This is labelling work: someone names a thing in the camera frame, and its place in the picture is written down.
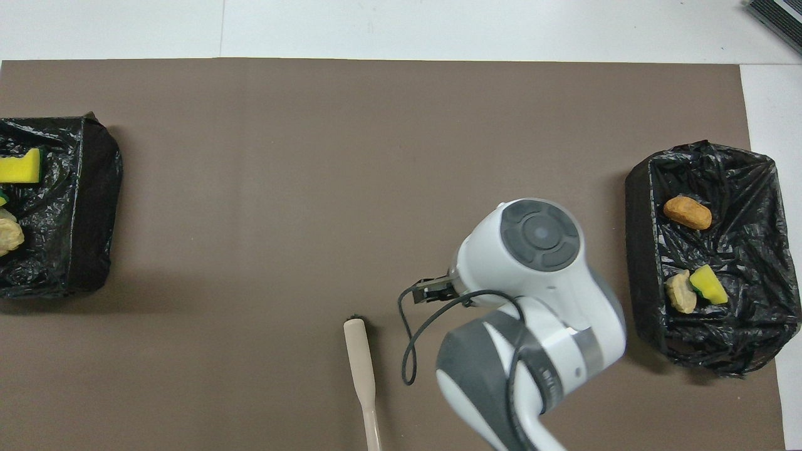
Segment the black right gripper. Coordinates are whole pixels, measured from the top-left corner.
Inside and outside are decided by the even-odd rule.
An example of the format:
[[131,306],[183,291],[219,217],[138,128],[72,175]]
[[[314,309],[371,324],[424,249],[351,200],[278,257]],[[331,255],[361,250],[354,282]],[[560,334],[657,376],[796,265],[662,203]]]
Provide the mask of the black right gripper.
[[450,301],[467,294],[467,286],[457,271],[433,279],[419,279],[414,284],[414,303]]

